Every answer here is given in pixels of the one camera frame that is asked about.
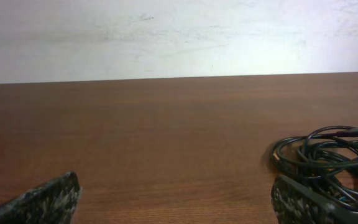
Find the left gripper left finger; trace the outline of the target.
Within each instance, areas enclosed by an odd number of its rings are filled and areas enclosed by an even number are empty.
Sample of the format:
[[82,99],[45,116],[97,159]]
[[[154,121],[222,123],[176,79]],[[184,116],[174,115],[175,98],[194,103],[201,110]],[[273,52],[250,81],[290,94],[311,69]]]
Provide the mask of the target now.
[[73,171],[0,205],[0,224],[70,224],[81,187]]

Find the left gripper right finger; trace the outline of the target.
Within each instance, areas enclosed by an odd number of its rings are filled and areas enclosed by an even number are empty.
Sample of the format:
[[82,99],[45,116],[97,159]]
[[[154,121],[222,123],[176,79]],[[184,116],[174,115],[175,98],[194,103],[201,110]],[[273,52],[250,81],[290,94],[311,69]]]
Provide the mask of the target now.
[[280,224],[358,224],[358,215],[285,175],[276,177],[271,202]]

